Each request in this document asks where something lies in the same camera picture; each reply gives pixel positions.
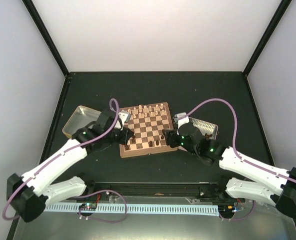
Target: black frame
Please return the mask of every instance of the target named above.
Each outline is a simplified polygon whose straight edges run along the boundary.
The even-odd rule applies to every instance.
[[[249,75],[250,71],[252,70],[253,66],[255,65],[256,61],[258,60],[258,58],[259,58],[260,54],[262,53],[265,45],[269,41],[271,35],[273,34],[275,28],[277,27],[278,23],[280,22],[283,14],[287,10],[287,8],[290,5],[291,1],[292,0],[281,0],[277,10],[275,11],[275,13],[274,13],[274,15],[273,15],[273,17],[272,17],[272,19],[270,21],[270,23],[268,24],[264,34],[262,35],[256,49],[254,50],[249,62],[247,63],[244,71],[242,72],[243,76],[244,76],[244,80],[245,80],[245,82],[247,84],[248,91],[250,93],[251,93],[251,90],[250,90],[250,86],[249,86],[247,76]],[[55,114],[54,114],[54,117],[53,117],[53,120],[52,120],[52,123],[51,123],[51,127],[50,127],[50,130],[49,130],[49,133],[48,133],[48,137],[47,137],[47,140],[46,140],[46,143],[45,143],[45,146],[44,146],[44,150],[43,150],[42,155],[41,155],[40,162],[43,162],[50,155],[52,140],[53,140],[56,128],[57,128],[58,120],[59,120],[61,112],[62,112],[63,103],[65,101],[66,94],[67,94],[68,89],[69,89],[71,77],[70,77],[70,72],[68,71],[63,59],[61,58],[59,51],[57,50],[57,48],[56,48],[56,46],[55,46],[55,44],[54,44],[48,30],[46,28],[46,26],[44,25],[44,23],[43,23],[43,21],[41,19],[41,16],[39,15],[35,5],[33,4],[33,1],[32,0],[22,0],[22,2],[26,6],[28,12],[30,13],[30,15],[31,15],[31,17],[33,19],[33,21],[35,22],[37,28],[39,29],[42,37],[44,38],[46,44],[48,45],[53,57],[55,58],[56,62],[59,65],[63,75],[66,77],[63,88],[62,88],[62,91],[61,91],[61,94],[60,94],[60,98],[59,98],[59,101],[58,101],[58,104],[57,104],[57,107],[56,107],[56,111],[55,111]],[[268,150],[268,153],[269,153],[270,161],[271,161],[271,163],[273,163],[272,155],[271,155],[271,152],[270,152],[270,149],[269,149],[269,146],[268,146],[268,142],[267,142],[267,139],[266,139],[264,131],[263,131],[263,127],[262,127],[262,124],[261,124],[261,121],[260,121],[260,118],[259,118],[257,108],[255,106],[253,96],[252,96],[252,94],[250,94],[250,95],[251,95],[252,105],[253,105],[253,107],[255,109],[255,114],[256,114],[257,120],[258,120],[258,122],[260,124],[260,129],[261,129],[261,133],[262,133],[262,136],[263,136],[263,139],[264,139],[264,143],[265,143],[266,149]],[[11,225],[7,240],[12,240],[14,238],[14,234],[16,232],[18,222],[19,222],[18,219],[14,220],[12,222],[12,225]]]

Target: black table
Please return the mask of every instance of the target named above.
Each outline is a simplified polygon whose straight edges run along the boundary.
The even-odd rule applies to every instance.
[[[247,79],[240,72],[72,73],[50,153],[67,141],[62,128],[77,106],[102,111],[108,108],[110,98],[116,98],[120,107],[168,102],[172,115],[188,112],[206,99],[225,99],[235,108],[238,117],[238,151],[272,164]],[[226,105],[208,103],[192,117],[218,125],[217,140],[231,145],[233,117]],[[220,169],[218,164],[204,166],[194,156],[180,150],[120,158],[117,144],[87,156],[57,180],[64,181],[80,173],[96,182],[120,183],[216,183],[222,175],[237,177]]]

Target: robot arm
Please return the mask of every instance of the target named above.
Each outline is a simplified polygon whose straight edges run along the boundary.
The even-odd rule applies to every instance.
[[[24,173],[21,177],[13,174],[7,181],[7,199],[22,185],[26,184],[11,201],[11,206],[19,213],[25,222],[37,218],[46,206],[62,200],[80,196],[84,193],[86,185],[79,177],[70,180],[51,183],[57,179],[65,170],[76,162],[85,158],[88,154],[106,148],[112,143],[126,144],[133,136],[133,132],[123,127],[131,115],[121,111],[118,113],[118,121],[115,127],[98,141],[87,145],[88,142],[101,135],[111,127],[115,112],[103,111],[96,122],[77,130],[72,139],[45,160],[36,168]]]
[[[219,167],[245,176],[254,181],[232,178],[225,192],[232,198],[247,198],[275,206],[281,213],[296,219],[296,168],[291,171],[264,164],[215,140],[206,139],[201,131],[189,121],[186,113],[175,115],[178,129],[164,130],[167,145],[181,146],[196,155],[205,165],[219,163]]]

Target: perforated white strip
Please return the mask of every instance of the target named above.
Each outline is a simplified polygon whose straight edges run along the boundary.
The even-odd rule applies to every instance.
[[[47,206],[45,212],[76,213],[82,203],[59,202]],[[124,204],[99,203],[96,210],[83,210],[82,213],[122,214]],[[176,214],[219,216],[216,205],[172,205],[172,204],[127,204],[128,214]]]

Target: chessboard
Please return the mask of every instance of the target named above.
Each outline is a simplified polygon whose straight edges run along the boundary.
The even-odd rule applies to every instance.
[[[156,103],[121,108],[131,113],[125,127],[134,132],[126,145],[120,145],[122,158],[176,151],[167,146],[163,129],[173,129],[168,103]]]

